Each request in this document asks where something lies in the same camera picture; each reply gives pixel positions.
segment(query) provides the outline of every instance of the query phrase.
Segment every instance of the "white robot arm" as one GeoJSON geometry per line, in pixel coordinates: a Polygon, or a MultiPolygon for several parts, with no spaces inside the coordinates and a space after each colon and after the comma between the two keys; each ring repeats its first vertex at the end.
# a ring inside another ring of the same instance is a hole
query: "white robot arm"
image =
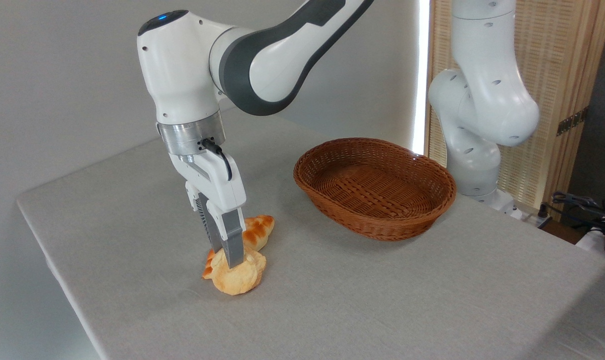
{"type": "Polygon", "coordinates": [[[156,104],[156,127],[214,251],[244,258],[245,187],[220,145],[219,100],[268,116],[286,108],[318,59],[374,0],[308,0],[284,22],[249,30],[187,10],[161,14],[138,32],[140,67],[156,104]]]}
{"type": "Polygon", "coordinates": [[[540,118],[518,71],[515,10],[516,0],[452,0],[451,50],[460,70],[439,73],[428,92],[458,191],[506,214],[514,205],[497,189],[497,144],[523,143],[540,118]]]}

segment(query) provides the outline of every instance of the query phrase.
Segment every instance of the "cable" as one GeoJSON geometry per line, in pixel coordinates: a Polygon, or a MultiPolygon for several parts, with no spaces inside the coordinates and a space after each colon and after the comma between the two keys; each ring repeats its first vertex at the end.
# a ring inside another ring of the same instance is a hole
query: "cable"
{"type": "Polygon", "coordinates": [[[202,139],[201,143],[205,149],[213,152],[216,155],[219,155],[222,158],[222,160],[224,161],[225,167],[227,167],[227,181],[231,182],[232,166],[229,164],[229,160],[227,160],[227,157],[225,157],[225,154],[223,153],[223,148],[216,145],[216,143],[214,143],[210,139],[202,139]]]}
{"type": "Polygon", "coordinates": [[[591,226],[592,228],[598,228],[600,230],[605,230],[605,221],[595,222],[595,221],[591,221],[591,220],[588,220],[588,219],[577,218],[577,217],[573,216],[572,214],[569,214],[566,211],[563,211],[563,210],[560,210],[560,209],[557,209],[557,208],[551,206],[547,202],[543,202],[543,205],[545,205],[550,210],[554,210],[554,212],[557,212],[557,213],[559,213],[559,214],[561,214],[563,216],[566,216],[566,217],[572,219],[573,221],[577,221],[577,222],[582,223],[582,224],[587,224],[587,225],[591,226]]]}

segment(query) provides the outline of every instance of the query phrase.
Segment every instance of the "toy bread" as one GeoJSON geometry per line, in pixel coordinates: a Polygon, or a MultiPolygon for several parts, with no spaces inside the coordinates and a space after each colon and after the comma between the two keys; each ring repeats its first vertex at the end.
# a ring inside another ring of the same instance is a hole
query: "toy bread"
{"type": "Polygon", "coordinates": [[[216,289],[232,296],[254,289],[261,283],[262,273],[267,265],[266,258],[258,250],[261,250],[267,243],[275,223],[274,218],[269,215],[246,218],[247,230],[242,233],[244,261],[233,269],[229,269],[225,252],[214,253],[209,249],[202,278],[213,280],[216,289]]]}

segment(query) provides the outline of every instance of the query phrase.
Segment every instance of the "white wall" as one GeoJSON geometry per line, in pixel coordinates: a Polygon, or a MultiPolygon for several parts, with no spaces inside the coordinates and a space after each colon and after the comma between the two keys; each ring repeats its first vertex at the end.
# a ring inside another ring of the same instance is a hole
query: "white wall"
{"type": "MultiPolygon", "coordinates": [[[[248,28],[302,0],[0,1],[0,360],[97,357],[15,205],[18,194],[156,137],[136,32],[188,9],[248,28]]],[[[379,0],[283,116],[332,136],[408,145],[417,1],[379,0]],[[340,117],[351,121],[332,121],[340,117]]]]}

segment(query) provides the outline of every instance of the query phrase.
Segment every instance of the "wicker basket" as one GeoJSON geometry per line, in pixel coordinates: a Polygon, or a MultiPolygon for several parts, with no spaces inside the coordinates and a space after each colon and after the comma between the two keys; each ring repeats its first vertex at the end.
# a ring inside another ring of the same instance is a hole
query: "wicker basket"
{"type": "Polygon", "coordinates": [[[380,139],[318,145],[296,162],[293,178],[330,219],[384,241],[424,233],[456,198],[456,183],[444,167],[380,139]]]}

